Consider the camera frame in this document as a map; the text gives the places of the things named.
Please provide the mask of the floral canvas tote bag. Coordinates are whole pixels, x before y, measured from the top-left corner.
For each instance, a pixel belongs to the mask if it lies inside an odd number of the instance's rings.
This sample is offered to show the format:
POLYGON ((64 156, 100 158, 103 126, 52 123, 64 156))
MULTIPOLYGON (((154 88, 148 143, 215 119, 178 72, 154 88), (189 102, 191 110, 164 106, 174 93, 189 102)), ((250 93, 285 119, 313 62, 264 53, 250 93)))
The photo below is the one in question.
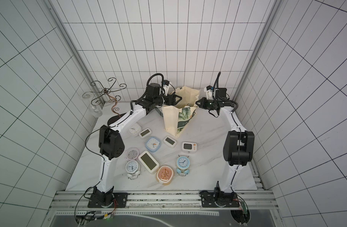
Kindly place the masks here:
POLYGON ((162 113, 165 122, 165 130, 172 136, 179 138, 186 125, 194 117, 196 101, 199 100, 200 91, 187 86, 176 89, 175 94, 182 100, 175 106, 163 106, 162 113))

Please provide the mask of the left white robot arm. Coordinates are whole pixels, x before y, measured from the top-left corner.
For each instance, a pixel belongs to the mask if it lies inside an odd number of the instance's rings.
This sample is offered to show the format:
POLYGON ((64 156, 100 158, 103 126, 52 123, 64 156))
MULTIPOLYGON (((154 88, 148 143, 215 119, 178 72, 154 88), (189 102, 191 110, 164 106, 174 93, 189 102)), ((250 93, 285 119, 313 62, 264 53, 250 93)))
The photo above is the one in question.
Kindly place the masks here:
POLYGON ((127 131, 138 120, 148 115, 156 107, 168 105, 174 106, 179 103, 176 100, 175 92, 168 94, 171 86, 168 80, 163 80, 161 84, 151 83, 141 98, 130 102, 130 111, 123 115, 116 122, 103 125, 99 129, 98 147, 99 156, 102 157, 100 179, 97 185, 92 187, 93 193, 90 201, 93 205, 109 208, 114 204, 114 171, 118 157, 125 150, 125 145, 121 133, 127 131))

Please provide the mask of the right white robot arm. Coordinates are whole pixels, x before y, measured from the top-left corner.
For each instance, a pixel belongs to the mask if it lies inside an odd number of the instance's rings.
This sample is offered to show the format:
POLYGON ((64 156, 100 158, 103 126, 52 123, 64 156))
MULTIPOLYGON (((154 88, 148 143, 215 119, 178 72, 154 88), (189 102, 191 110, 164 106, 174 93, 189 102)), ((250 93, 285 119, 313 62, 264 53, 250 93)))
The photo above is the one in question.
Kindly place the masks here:
POLYGON ((226 97, 225 88, 205 88, 206 97, 196 102, 199 108, 216 111, 229 127, 224 147, 223 157, 225 168, 222 178, 217 181, 213 191, 201 191, 201 206, 204 208, 238 208, 241 203, 234 186, 241 170, 253 158, 255 136, 241 124, 235 111, 238 104, 226 97))

